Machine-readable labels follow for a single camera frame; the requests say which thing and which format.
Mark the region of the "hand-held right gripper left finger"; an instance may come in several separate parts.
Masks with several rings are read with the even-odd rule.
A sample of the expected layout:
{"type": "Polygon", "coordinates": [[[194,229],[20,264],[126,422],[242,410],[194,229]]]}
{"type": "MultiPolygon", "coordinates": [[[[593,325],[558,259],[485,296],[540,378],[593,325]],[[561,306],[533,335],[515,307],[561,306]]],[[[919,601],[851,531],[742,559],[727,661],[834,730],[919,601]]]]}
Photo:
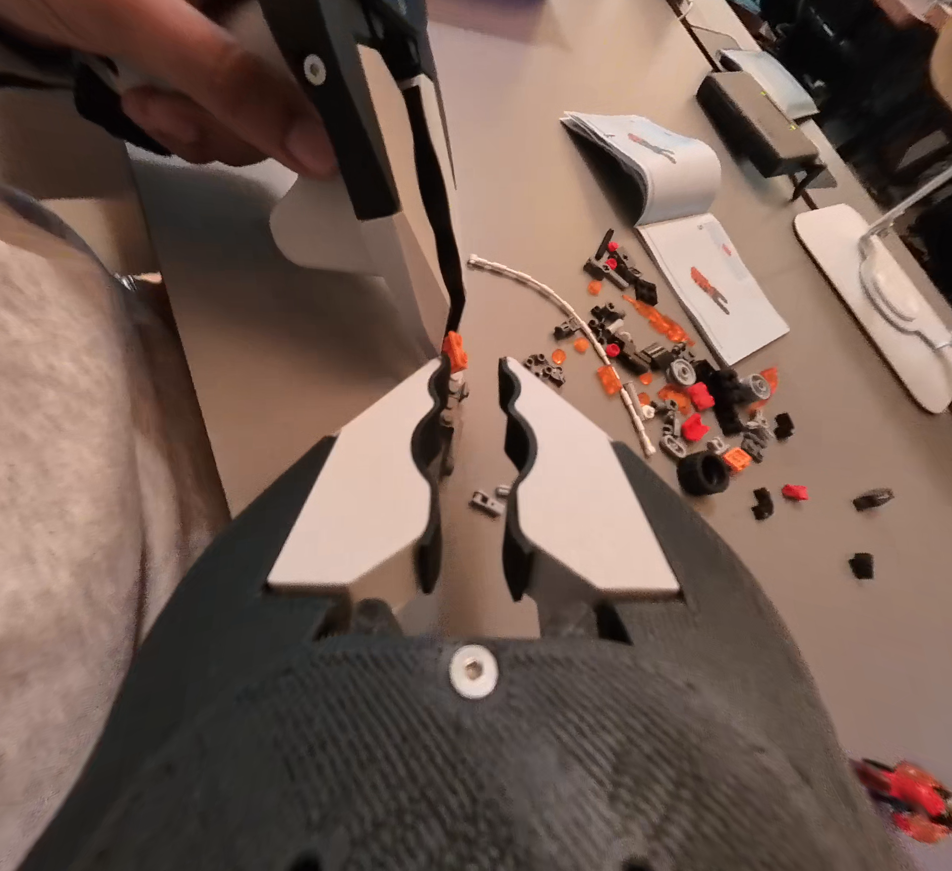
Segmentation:
{"type": "Polygon", "coordinates": [[[434,591],[449,376],[446,356],[430,360],[331,439],[270,589],[395,611],[434,591]]]}

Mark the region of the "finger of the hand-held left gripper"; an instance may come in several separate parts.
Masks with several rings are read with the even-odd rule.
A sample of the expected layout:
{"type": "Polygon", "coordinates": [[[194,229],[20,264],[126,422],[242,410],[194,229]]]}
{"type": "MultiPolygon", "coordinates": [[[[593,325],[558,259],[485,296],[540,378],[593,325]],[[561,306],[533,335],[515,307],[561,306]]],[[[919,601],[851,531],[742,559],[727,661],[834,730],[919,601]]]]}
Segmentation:
{"type": "Polygon", "coordinates": [[[415,173],[407,80],[397,81],[377,51],[363,48],[360,56],[398,201],[391,216],[364,222],[362,234],[402,323],[428,360],[442,350],[448,300],[415,173]]]}
{"type": "Polygon", "coordinates": [[[406,81],[415,173],[446,291],[445,331],[457,332],[467,302],[457,233],[457,184],[438,82],[422,72],[406,81]]]}

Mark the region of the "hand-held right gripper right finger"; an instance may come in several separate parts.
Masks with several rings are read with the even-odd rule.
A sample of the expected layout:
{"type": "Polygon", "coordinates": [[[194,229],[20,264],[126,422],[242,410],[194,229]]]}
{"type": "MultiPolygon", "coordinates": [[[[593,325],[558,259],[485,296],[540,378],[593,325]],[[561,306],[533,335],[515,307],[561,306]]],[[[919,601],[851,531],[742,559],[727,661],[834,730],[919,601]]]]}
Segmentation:
{"type": "Polygon", "coordinates": [[[615,442],[512,357],[498,362],[505,451],[503,567],[515,602],[536,608],[541,636],[604,607],[674,602],[682,587],[615,442]]]}

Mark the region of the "orange grey lego assembly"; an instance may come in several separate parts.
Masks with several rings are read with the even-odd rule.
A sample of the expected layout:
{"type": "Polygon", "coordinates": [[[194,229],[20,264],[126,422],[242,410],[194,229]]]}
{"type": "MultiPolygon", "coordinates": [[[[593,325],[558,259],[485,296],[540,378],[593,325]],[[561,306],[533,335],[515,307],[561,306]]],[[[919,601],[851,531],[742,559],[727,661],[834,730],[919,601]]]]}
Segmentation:
{"type": "Polygon", "coordinates": [[[455,331],[446,333],[443,342],[443,354],[449,365],[446,388],[446,406],[440,417],[442,434],[442,453],[439,462],[439,474],[448,478],[456,466],[457,450],[462,439],[464,423],[463,405],[469,397],[467,380],[469,356],[465,351],[462,336],[455,331]]]}

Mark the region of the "wide black lego tyre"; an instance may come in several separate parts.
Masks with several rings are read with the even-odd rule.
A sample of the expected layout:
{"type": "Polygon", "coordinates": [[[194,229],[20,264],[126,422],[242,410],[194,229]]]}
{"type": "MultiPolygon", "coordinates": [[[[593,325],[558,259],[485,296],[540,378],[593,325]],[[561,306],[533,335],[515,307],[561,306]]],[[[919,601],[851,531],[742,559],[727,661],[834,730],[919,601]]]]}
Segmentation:
{"type": "Polygon", "coordinates": [[[686,455],[679,460],[676,473],[684,493],[693,497],[724,493],[732,476],[731,468],[723,457],[709,450],[686,455]]]}

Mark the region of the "pile of mixed lego pieces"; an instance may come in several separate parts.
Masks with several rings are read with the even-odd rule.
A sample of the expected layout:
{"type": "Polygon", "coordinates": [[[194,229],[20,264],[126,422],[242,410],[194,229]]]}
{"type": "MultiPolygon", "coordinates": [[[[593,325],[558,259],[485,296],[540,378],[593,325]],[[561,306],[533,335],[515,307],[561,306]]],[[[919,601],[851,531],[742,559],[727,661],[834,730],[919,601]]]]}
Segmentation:
{"type": "Polygon", "coordinates": [[[755,465],[764,460],[774,440],[786,441],[794,434],[795,425],[788,413],[779,413],[774,421],[765,414],[765,407],[779,384],[778,369],[769,366],[747,375],[737,372],[748,396],[756,397],[756,401],[740,409],[744,424],[740,435],[722,436],[713,411],[709,410],[702,413],[710,427],[703,441],[687,444],[679,437],[682,421],[695,411],[684,388],[669,384],[664,376],[671,359],[679,356],[693,359],[697,376],[708,366],[726,367],[717,367],[703,358],[696,352],[695,345],[692,348],[674,345],[656,334],[648,321],[622,299],[623,294],[628,294],[660,311],[657,286],[647,278],[632,252],[612,229],[606,231],[583,264],[583,272],[589,279],[587,293],[593,299],[587,311],[573,306],[563,294],[535,277],[497,264],[482,263],[482,267],[528,287],[560,312],[562,320],[552,331],[558,345],[552,354],[546,355],[552,361],[563,367],[565,348],[573,346],[580,353],[593,352],[598,360],[597,369],[600,365],[614,366],[624,388],[613,398],[622,402],[639,447],[648,458],[660,454],[673,461],[677,470],[679,460],[690,453],[709,450],[721,455],[731,447],[741,447],[753,457],[752,465],[755,465]]]}

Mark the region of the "large black lego plates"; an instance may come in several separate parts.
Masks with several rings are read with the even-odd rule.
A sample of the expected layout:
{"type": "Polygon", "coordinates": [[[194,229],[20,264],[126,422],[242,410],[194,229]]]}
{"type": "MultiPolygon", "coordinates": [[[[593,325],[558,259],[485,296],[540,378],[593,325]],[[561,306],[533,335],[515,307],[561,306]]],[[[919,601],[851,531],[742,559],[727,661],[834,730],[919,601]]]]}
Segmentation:
{"type": "Polygon", "coordinates": [[[698,378],[713,399],[711,410],[722,436],[730,438],[740,435],[744,431],[740,409],[756,401],[756,397],[748,396],[737,371],[730,367],[715,369],[708,366],[706,371],[699,372],[698,378]]]}

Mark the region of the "transparent orange lego flame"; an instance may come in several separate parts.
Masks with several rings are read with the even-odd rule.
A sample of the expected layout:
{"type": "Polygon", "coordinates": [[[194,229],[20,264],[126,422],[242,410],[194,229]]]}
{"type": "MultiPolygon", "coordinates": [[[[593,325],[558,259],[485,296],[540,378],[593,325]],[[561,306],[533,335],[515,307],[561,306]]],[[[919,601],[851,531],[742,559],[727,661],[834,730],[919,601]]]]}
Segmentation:
{"type": "Polygon", "coordinates": [[[648,321],[649,326],[656,334],[667,341],[686,348],[692,348],[695,345],[695,341],[679,323],[661,313],[655,306],[628,294],[623,294],[622,299],[632,306],[636,313],[648,321]]]}

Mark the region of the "lego instruction booklet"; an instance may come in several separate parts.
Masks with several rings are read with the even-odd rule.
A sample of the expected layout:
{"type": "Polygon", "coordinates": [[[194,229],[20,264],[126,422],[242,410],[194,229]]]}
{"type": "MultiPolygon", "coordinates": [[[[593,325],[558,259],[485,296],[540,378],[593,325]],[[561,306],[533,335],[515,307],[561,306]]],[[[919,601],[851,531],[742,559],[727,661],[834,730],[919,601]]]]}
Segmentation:
{"type": "Polygon", "coordinates": [[[788,334],[712,213],[721,167],[711,146],[644,116],[564,112],[562,123],[633,181],[636,232],[721,365],[737,365],[788,334]]]}

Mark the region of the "person's left hand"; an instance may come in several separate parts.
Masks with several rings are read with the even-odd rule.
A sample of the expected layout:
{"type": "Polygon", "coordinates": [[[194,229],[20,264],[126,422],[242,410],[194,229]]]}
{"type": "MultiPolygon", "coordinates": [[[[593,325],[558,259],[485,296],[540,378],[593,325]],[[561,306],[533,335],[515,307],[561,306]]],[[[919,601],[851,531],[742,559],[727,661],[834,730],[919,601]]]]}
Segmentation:
{"type": "Polygon", "coordinates": [[[323,122],[286,68],[207,16],[232,1],[242,0],[1,0],[2,24],[148,79],[122,93],[121,109],[184,161],[239,167],[272,158],[297,174],[334,175],[323,122]]]}

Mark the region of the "person's grey zip sweater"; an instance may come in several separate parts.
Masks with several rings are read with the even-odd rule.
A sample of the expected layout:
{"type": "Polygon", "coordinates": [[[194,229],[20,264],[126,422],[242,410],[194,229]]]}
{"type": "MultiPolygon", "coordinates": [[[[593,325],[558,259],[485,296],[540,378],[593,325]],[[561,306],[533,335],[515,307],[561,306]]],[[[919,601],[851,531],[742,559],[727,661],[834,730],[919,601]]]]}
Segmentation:
{"type": "Polygon", "coordinates": [[[2,187],[2,869],[54,817],[149,628],[231,520],[157,294],[2,187]]]}

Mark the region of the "grey flat box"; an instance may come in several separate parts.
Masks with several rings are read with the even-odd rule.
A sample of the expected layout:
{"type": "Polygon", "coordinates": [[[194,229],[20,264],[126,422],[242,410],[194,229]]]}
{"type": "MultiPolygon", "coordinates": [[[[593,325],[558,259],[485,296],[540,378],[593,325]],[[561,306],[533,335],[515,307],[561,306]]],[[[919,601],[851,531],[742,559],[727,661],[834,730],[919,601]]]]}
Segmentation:
{"type": "Polygon", "coordinates": [[[696,100],[734,156],[764,178],[794,179],[794,199],[809,189],[836,187],[817,144],[746,72],[710,71],[696,100]]]}

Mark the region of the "white monitor stand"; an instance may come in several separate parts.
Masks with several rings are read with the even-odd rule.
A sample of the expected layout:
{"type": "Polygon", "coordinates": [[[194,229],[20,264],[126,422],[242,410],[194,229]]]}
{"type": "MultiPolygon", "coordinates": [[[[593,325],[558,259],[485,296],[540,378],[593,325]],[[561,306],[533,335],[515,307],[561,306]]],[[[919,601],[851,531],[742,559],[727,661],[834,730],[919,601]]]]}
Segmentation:
{"type": "Polygon", "coordinates": [[[845,204],[807,211],[794,231],[880,356],[925,412],[951,402],[951,334],[926,296],[886,245],[886,233],[906,211],[950,182],[941,172],[873,223],[845,204]]]}

